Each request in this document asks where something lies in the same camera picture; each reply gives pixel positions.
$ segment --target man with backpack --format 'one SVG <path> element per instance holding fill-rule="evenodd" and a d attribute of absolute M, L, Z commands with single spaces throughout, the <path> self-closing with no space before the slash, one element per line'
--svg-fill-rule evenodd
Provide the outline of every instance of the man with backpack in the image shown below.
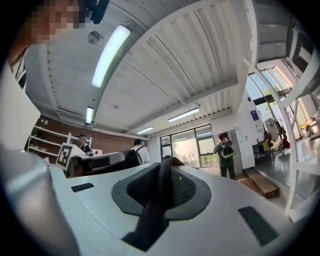
<path fill-rule="evenodd" d="M 140 165 L 150 163 L 149 152 L 144 148 L 144 142 L 142 141 L 142 139 L 135 139 L 133 142 L 133 148 L 131 149 L 135 150 L 139 158 Z"/>
<path fill-rule="evenodd" d="M 227 170 L 229 171 L 230 179 L 235 180 L 235 167 L 234 167 L 234 150 L 232 148 L 232 141 L 223 133 L 218 135 L 219 143 L 214 146 L 213 153 L 219 157 L 219 165 L 222 177 L 227 177 Z"/>

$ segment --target black and white square marker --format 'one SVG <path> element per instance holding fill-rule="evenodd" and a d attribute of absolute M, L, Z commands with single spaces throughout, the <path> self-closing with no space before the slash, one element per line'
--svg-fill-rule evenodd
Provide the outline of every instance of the black and white square marker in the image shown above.
<path fill-rule="evenodd" d="M 72 149 L 72 146 L 62 145 L 62 148 L 60 150 L 60 154 L 58 156 L 56 163 L 66 168 L 68 159 L 71 153 L 71 149 Z"/>

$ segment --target black slot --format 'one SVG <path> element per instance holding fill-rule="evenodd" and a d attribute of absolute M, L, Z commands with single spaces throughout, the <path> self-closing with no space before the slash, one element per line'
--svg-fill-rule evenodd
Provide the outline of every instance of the black slot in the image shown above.
<path fill-rule="evenodd" d="M 85 184 L 81 184 L 81 185 L 72 186 L 71 189 L 73 192 L 79 192 L 82 190 L 91 189 L 93 187 L 94 187 L 94 185 L 92 183 L 85 183 Z"/>
<path fill-rule="evenodd" d="M 252 206 L 238 211 L 262 247 L 278 237 L 278 233 Z"/>

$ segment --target ceiling vent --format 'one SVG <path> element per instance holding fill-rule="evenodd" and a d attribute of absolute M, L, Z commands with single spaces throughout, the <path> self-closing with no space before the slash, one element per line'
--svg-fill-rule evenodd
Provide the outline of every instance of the ceiling vent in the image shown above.
<path fill-rule="evenodd" d="M 66 113 L 62 111 L 57 111 L 57 114 L 59 116 L 59 119 L 63 122 L 76 125 L 76 126 L 84 126 L 85 125 L 85 117 L 80 116 L 73 113 Z"/>

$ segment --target window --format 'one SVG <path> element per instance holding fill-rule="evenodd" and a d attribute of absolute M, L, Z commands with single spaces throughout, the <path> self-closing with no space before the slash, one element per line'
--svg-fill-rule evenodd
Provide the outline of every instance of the window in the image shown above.
<path fill-rule="evenodd" d="M 160 138 L 161 160 L 172 157 L 170 136 Z"/>
<path fill-rule="evenodd" d="M 161 159 L 176 157 L 186 166 L 205 168 L 217 163 L 211 125 L 160 138 Z"/>
<path fill-rule="evenodd" d="M 200 166 L 197 141 L 194 130 L 184 131 L 171 136 L 172 156 L 178 158 L 186 166 Z"/>
<path fill-rule="evenodd" d="M 268 80 L 268 82 L 272 85 L 274 90 L 277 92 L 285 90 L 289 87 L 274 68 L 262 71 L 262 74 Z M 268 87 L 263 83 L 263 81 L 260 79 L 260 77 L 257 74 L 251 74 L 248 76 L 245 88 L 253 100 L 256 100 L 271 94 Z M 268 99 L 268 103 L 256 103 L 256 104 L 258 104 L 256 108 L 259 111 L 263 122 L 269 118 L 277 119 L 280 125 L 282 125 L 286 131 L 288 131 L 285 125 L 283 116 L 281 115 L 281 112 L 279 110 L 279 107 L 277 106 L 274 100 L 270 101 L 270 99 Z M 293 112 L 294 104 L 291 104 L 290 106 L 288 106 L 286 108 L 286 111 L 290 121 L 292 121 L 294 116 L 294 112 Z M 296 140 L 299 140 L 301 138 L 302 132 L 300 130 L 300 124 L 303 124 L 305 122 L 306 122 L 306 117 L 304 115 L 304 111 L 301 108 L 301 105 L 298 103 L 297 115 L 296 115 L 295 125 L 293 128 L 293 132 Z"/>

